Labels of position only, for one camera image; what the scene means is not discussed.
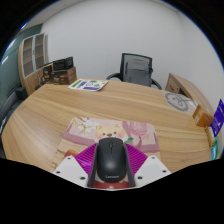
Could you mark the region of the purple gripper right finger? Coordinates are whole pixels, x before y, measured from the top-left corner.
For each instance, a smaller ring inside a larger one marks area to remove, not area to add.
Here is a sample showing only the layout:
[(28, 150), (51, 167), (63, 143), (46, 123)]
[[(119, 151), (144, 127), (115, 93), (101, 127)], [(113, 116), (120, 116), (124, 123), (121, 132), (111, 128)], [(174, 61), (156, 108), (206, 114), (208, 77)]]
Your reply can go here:
[(129, 144), (125, 145), (125, 151), (130, 187), (143, 187), (171, 174), (157, 156), (146, 156)]

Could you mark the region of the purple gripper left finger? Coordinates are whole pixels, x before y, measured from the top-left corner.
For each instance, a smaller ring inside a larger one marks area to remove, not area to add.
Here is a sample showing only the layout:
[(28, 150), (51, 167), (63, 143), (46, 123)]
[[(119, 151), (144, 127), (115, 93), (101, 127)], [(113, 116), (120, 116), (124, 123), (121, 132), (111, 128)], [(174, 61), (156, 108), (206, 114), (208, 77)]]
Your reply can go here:
[(93, 187), (96, 174), (97, 145), (87, 147), (78, 155), (66, 156), (53, 174), (81, 187)]

